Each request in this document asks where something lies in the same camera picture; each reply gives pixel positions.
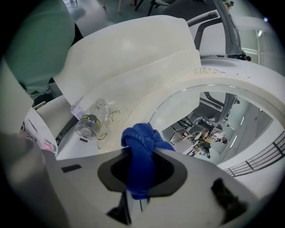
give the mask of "floor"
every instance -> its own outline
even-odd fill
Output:
[[[119,0],[105,0],[105,9],[103,0],[77,0],[77,4],[75,0],[63,1],[84,37],[116,23],[145,17],[150,7],[150,0],[145,0],[135,11],[131,0],[122,0],[121,13],[118,13]],[[151,15],[159,15],[163,9],[165,6],[153,8]]]

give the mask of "ceiling light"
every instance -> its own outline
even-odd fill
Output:
[[[242,118],[240,125],[242,125],[242,122],[243,122],[243,121],[244,121],[244,117]]]
[[[249,48],[241,48],[241,49],[246,49],[246,50],[251,50],[251,51],[258,52],[257,50],[253,50],[253,49],[249,49]]]
[[[258,53],[254,53],[254,52],[248,52],[248,51],[244,51],[244,52],[258,55]]]
[[[231,145],[230,149],[232,148],[233,144],[235,143],[236,138],[237,138],[237,136],[236,136],[236,137],[235,137],[235,139],[233,140],[233,142],[232,142],[232,145]]]

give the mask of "curved white panel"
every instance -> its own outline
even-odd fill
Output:
[[[62,95],[37,110],[53,137],[56,138],[68,121],[73,117],[70,104]]]
[[[199,54],[185,20],[171,16],[129,20],[99,30],[72,46],[64,69],[54,80],[73,105],[103,81],[185,49],[192,50],[199,67]]]
[[[33,100],[15,79],[6,61],[0,64],[0,131],[18,134]]]

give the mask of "metal frame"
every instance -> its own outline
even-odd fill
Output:
[[[268,147],[252,158],[224,171],[233,176],[242,176],[264,169],[285,157],[285,131]]]

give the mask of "person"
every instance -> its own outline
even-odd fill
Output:
[[[233,1],[230,1],[230,2],[226,2],[225,5],[228,9],[231,9],[232,6],[233,6],[234,2]]]
[[[222,144],[227,144],[228,139],[225,137],[225,135],[226,134],[222,130],[215,128],[212,131],[211,137],[215,142],[221,142]]]
[[[249,62],[251,61],[251,57],[246,55],[246,53],[243,50],[240,50],[240,54],[228,55],[228,58],[240,59],[240,60],[249,61]]]
[[[238,99],[235,99],[234,103],[233,104],[240,104],[240,101]]]
[[[35,98],[49,89],[69,48],[82,38],[62,0],[43,0],[22,21],[4,57],[18,82]]]

